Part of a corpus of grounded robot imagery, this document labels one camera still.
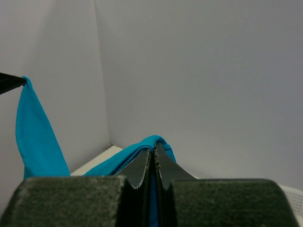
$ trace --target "blue fabric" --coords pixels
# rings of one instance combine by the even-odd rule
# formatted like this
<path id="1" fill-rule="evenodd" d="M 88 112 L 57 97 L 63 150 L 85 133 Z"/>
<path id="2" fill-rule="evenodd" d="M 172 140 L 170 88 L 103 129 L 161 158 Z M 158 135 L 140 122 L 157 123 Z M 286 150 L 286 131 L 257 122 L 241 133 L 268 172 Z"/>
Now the blue fabric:
<path id="1" fill-rule="evenodd" d="M 53 129 L 37 98 L 31 81 L 27 79 L 17 110 L 16 140 L 25 168 L 24 179 L 33 176 L 70 176 Z M 130 163 L 141 149 L 163 145 L 168 156 L 176 161 L 174 153 L 160 136 L 150 136 L 133 144 L 105 162 L 89 170 L 85 176 L 114 175 Z M 150 226 L 158 226 L 155 177 L 151 177 Z"/>

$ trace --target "hanging blue cloth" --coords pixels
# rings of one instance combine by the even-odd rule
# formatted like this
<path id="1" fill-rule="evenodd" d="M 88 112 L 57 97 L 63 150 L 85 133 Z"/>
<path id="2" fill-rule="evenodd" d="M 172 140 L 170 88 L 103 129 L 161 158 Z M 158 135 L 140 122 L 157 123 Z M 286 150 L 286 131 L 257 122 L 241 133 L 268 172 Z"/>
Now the hanging blue cloth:
<path id="1" fill-rule="evenodd" d="M 27 79 L 17 110 L 16 140 L 24 163 L 24 179 L 33 176 L 70 176 L 63 154 L 48 118 Z M 160 136 L 150 136 L 133 144 L 98 166 L 85 176 L 114 175 L 130 163 L 141 149 L 154 149 L 157 142 L 163 145 L 168 156 L 176 161 L 169 144 Z M 155 178 L 151 177 L 150 226 L 158 226 Z"/>

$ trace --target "blue cloth fold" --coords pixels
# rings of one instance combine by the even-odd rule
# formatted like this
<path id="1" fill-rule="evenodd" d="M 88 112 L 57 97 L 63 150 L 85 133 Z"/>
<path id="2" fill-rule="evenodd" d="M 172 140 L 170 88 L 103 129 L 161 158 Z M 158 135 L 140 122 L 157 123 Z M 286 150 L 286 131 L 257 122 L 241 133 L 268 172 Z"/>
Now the blue cloth fold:
<path id="1" fill-rule="evenodd" d="M 24 163 L 24 179 L 33 176 L 70 176 L 53 129 L 27 79 L 17 110 L 16 140 Z M 110 159 L 89 170 L 85 176 L 113 175 L 123 169 L 141 149 L 154 149 L 157 142 L 163 145 L 168 156 L 176 161 L 169 144 L 160 136 L 149 136 L 133 144 Z M 155 178 L 151 178 L 150 226 L 158 226 Z"/>

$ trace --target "blue cloth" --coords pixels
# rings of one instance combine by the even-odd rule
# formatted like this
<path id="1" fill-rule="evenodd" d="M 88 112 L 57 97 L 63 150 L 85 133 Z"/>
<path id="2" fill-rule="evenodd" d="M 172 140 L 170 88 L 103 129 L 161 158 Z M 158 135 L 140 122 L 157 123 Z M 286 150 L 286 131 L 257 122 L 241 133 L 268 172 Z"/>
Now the blue cloth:
<path id="1" fill-rule="evenodd" d="M 27 84 L 21 93 L 16 119 L 16 140 L 25 166 L 24 179 L 33 176 L 70 176 L 53 129 L 31 81 L 26 79 Z M 150 136 L 100 163 L 89 170 L 85 176 L 114 175 L 130 163 L 141 149 L 153 150 L 157 142 L 160 142 L 168 156 L 176 161 L 170 145 L 162 137 Z M 158 226 L 154 176 L 151 178 L 150 226 Z"/>

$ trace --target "white wall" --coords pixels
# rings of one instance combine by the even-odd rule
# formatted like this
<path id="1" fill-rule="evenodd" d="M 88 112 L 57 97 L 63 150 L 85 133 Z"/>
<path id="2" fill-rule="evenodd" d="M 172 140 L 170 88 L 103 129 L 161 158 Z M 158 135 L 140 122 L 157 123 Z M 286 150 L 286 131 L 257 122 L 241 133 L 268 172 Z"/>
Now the white wall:
<path id="1" fill-rule="evenodd" d="M 93 0 L 2 0 L 0 71 L 32 79 L 71 171 L 109 146 Z M 0 96 L 0 213 L 23 177 L 21 88 Z"/>
<path id="2" fill-rule="evenodd" d="M 303 190 L 303 1 L 96 0 L 109 133 Z"/>

